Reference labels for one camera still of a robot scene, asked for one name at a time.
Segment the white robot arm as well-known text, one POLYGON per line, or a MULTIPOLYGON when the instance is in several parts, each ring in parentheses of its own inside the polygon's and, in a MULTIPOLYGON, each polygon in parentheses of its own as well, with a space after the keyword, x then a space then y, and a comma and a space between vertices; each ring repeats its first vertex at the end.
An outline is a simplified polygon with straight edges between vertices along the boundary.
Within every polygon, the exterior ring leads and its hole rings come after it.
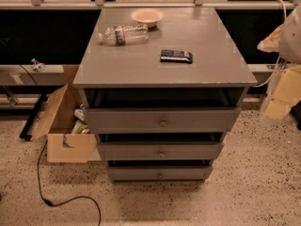
POLYGON ((261 106, 264 120, 283 120, 301 101, 301 4, 257 48, 266 53, 277 52, 289 63, 287 69, 275 69, 272 73, 261 106))

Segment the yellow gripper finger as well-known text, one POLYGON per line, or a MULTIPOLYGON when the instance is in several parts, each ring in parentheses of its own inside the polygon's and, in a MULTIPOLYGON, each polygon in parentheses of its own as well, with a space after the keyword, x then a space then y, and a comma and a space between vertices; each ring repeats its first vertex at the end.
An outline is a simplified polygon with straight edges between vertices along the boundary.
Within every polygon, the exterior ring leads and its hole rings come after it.
POLYGON ((261 40, 257 45, 257 49, 266 53, 279 51, 279 38, 282 26, 278 26, 268 37, 261 40))
POLYGON ((301 101, 301 65, 277 70, 262 104, 262 117, 268 121, 283 120, 301 101))

